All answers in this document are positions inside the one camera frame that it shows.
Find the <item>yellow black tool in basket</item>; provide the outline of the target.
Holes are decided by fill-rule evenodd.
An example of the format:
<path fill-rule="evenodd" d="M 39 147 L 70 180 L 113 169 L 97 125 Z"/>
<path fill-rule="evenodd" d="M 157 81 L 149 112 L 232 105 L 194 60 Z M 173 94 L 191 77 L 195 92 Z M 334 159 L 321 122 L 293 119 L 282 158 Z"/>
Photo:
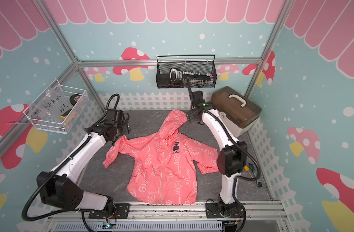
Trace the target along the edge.
<path fill-rule="evenodd" d="M 64 112 L 64 113 L 61 115 L 61 118 L 65 119 L 65 118 L 69 115 L 69 113 L 71 112 L 71 110 L 72 110 L 72 109 L 70 109 L 70 110 Z"/>

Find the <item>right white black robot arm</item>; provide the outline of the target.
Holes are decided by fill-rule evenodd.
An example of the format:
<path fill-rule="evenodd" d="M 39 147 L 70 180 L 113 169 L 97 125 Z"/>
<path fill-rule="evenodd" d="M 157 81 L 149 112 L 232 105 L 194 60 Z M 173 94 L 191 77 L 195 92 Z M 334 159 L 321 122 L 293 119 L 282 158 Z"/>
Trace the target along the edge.
<path fill-rule="evenodd" d="M 226 219 L 222 223 L 222 232 L 240 232 L 246 224 L 247 213 L 244 204 L 237 198 L 237 183 L 239 179 L 257 181 L 261 176 L 260 165 L 248 152 L 246 144 L 240 142 L 229 132 L 220 117 L 220 111 L 214 107 L 213 103 L 206 102 L 201 91 L 191 90 L 189 78 L 186 82 L 191 101 L 188 120 L 207 125 L 220 149 L 216 163 L 222 174 L 221 191 L 217 202 L 209 205 L 210 200 L 206 201 L 207 214 L 222 216 Z M 247 164 L 247 158 L 253 161 L 257 169 L 254 177 L 245 177 L 241 174 Z"/>

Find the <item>pink child rain jacket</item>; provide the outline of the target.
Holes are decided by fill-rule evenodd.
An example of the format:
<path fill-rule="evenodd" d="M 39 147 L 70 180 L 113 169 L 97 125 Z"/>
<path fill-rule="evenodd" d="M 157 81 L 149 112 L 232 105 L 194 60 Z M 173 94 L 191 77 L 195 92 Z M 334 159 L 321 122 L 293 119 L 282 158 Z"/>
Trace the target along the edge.
<path fill-rule="evenodd" d="M 153 205 L 191 205 L 197 198 L 196 169 L 202 174 L 218 172 L 215 148 L 179 133 L 187 121 L 180 110 L 171 111 L 158 132 L 146 137 L 122 136 L 106 154 L 109 167 L 125 154 L 135 159 L 127 191 L 139 201 Z"/>

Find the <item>green handled wrench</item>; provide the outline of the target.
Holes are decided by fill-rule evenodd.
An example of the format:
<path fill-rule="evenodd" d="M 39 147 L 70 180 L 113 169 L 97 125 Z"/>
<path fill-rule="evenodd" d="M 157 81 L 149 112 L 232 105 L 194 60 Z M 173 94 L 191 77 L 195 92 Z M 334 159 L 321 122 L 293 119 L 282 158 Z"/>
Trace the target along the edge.
<path fill-rule="evenodd" d="M 248 167 L 249 167 L 249 175 L 251 176 L 251 178 L 257 177 L 257 176 L 258 176 L 258 172 L 257 172 L 257 170 L 255 169 L 255 167 L 254 167 L 254 165 L 253 165 L 253 163 L 252 163 L 251 161 L 249 161 Z M 257 180 L 255 180 L 254 182 L 257 184 L 257 186 L 258 186 L 259 188 L 262 188 L 262 187 L 263 187 L 263 184 L 262 184 L 262 182 L 259 180 L 259 178 L 258 178 Z"/>

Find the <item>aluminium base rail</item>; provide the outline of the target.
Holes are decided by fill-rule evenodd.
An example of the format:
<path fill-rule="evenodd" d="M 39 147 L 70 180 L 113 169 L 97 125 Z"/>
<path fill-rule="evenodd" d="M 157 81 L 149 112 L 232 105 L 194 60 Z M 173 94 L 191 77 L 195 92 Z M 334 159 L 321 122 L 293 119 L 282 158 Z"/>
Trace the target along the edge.
<path fill-rule="evenodd" d="M 156 206 L 139 202 L 117 204 L 109 219 L 86 213 L 64 213 L 47 219 L 45 232 L 290 232 L 279 201 L 243 201 L 232 215 L 219 213 L 217 203 Z"/>

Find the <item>black tape roll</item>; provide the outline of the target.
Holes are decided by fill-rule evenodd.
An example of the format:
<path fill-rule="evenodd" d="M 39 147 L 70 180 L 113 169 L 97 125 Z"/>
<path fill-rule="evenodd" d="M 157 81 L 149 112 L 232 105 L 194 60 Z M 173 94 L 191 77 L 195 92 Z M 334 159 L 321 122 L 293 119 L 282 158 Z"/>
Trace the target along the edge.
<path fill-rule="evenodd" d="M 76 103 L 79 101 L 79 99 L 81 98 L 81 94 L 73 94 L 70 96 L 69 98 L 69 102 L 71 103 L 72 106 L 75 106 Z"/>

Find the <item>white brown storage toolbox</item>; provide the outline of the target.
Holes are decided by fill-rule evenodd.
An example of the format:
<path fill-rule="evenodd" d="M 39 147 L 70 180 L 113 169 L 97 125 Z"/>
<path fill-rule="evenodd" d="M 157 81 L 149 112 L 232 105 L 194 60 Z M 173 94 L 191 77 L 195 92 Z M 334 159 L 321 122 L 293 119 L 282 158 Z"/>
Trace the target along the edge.
<path fill-rule="evenodd" d="M 241 136 L 255 123 L 262 109 L 230 87 L 224 87 L 211 96 L 216 116 L 235 137 Z"/>

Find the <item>clear plastic labelled bag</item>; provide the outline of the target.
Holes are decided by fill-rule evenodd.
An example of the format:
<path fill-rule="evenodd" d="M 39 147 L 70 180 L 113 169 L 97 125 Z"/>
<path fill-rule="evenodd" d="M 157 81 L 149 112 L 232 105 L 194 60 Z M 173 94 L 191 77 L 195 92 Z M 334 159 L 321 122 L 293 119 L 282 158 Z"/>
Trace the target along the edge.
<path fill-rule="evenodd" d="M 41 119 L 53 122 L 62 123 L 64 121 L 61 115 L 72 109 L 72 105 L 62 91 L 48 87 L 41 96 L 32 103 L 32 108 L 38 110 L 38 115 Z"/>

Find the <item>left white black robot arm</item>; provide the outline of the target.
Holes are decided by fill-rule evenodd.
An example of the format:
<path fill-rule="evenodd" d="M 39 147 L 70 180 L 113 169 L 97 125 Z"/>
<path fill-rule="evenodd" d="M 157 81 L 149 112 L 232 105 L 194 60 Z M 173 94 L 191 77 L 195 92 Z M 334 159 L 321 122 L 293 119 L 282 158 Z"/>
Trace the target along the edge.
<path fill-rule="evenodd" d="M 41 172 L 37 177 L 37 189 L 28 199 L 22 210 L 24 221 L 37 221 L 65 212 L 94 213 L 105 219 L 111 218 L 117 208 L 110 196 L 82 190 L 78 179 L 88 162 L 106 143 L 113 144 L 121 136 L 131 132 L 130 116 L 115 106 L 106 104 L 104 115 L 90 127 L 85 128 L 86 135 L 80 144 L 59 165 L 50 172 Z M 54 206 L 56 211 L 31 217 L 28 210 L 36 197 L 43 204 Z"/>

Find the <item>socket wrench set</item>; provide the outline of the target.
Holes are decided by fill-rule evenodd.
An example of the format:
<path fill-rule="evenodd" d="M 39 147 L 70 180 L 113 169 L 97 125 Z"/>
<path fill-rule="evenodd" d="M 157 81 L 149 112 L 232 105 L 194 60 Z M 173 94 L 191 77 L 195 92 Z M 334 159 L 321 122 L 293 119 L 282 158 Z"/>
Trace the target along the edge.
<path fill-rule="evenodd" d="M 175 86 L 187 86 L 191 87 L 213 87 L 215 84 L 215 78 L 210 73 L 202 75 L 199 72 L 182 71 L 176 68 L 172 68 L 169 72 L 169 82 Z"/>

